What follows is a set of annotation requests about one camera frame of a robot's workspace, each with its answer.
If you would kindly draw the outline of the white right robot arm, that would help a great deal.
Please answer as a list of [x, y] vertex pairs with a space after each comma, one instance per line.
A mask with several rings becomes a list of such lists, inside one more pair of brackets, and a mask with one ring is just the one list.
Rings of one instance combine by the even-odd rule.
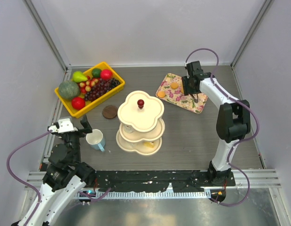
[[205, 182], [217, 186], [231, 173], [231, 161], [237, 146], [251, 130], [250, 107], [227, 92], [211, 73], [202, 70], [199, 61], [186, 63], [187, 75], [182, 77], [184, 95], [205, 94], [218, 109], [216, 132], [219, 144], [210, 161]]

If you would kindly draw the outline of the metal serving tongs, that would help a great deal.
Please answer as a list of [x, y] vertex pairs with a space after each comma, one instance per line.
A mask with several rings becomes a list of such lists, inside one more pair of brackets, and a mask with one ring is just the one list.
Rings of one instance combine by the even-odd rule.
[[199, 102], [198, 94], [192, 94], [191, 96], [193, 97], [194, 102], [197, 104]]

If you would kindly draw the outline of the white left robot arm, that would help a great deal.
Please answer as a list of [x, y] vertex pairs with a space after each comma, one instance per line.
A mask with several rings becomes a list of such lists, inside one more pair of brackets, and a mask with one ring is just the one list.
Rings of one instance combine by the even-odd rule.
[[71, 199], [83, 187], [91, 187], [95, 183], [95, 170], [81, 161], [80, 139], [92, 132], [86, 116], [80, 121], [82, 128], [73, 126], [71, 118], [63, 118], [47, 129], [47, 134], [60, 138], [63, 142], [53, 146], [49, 156], [49, 166], [42, 179], [40, 189], [21, 180], [10, 168], [9, 156], [7, 169], [10, 175], [33, 189], [37, 197], [15, 226], [52, 226]]

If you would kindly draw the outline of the cream three-tier cake stand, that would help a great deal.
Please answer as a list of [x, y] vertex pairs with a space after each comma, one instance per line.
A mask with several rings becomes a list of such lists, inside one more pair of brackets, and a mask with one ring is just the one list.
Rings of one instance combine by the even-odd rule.
[[[162, 119], [164, 104], [156, 97], [137, 90], [127, 95], [124, 103], [118, 108], [120, 126], [116, 135], [117, 145], [126, 152], [136, 152], [150, 156], [158, 152], [162, 145], [165, 122]], [[124, 126], [134, 129], [127, 133]], [[155, 148], [149, 149], [143, 142], [155, 142]]]

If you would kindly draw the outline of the yellow swiss roll cake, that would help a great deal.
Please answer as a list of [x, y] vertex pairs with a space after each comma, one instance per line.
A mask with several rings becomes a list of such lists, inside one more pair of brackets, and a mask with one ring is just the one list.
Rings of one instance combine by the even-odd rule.
[[155, 148], [155, 142], [143, 142], [143, 145], [149, 149]]

